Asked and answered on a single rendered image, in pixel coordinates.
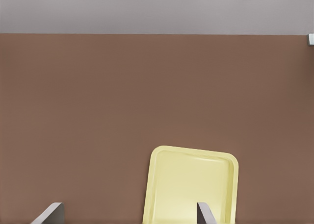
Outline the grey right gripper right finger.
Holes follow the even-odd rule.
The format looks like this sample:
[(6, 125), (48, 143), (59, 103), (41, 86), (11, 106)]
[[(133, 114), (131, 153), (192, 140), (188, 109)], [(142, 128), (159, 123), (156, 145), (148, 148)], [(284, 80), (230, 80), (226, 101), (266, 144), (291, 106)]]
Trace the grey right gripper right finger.
[(197, 224), (217, 224), (210, 207), (205, 202), (197, 203)]

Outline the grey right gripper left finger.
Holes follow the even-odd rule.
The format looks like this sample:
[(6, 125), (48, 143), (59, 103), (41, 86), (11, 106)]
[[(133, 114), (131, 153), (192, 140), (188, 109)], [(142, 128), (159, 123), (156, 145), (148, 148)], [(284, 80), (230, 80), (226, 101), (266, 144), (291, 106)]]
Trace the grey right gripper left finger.
[(65, 224), (64, 203), (52, 203), (30, 224)]

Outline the pale yellow tray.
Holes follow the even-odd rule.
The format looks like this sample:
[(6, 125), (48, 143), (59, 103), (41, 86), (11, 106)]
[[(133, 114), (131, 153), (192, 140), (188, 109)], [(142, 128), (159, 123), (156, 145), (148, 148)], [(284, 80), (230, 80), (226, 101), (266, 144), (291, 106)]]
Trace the pale yellow tray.
[(159, 146), (150, 157), (143, 224), (197, 224), (205, 203), (216, 224), (236, 223), (238, 161), (229, 153)]

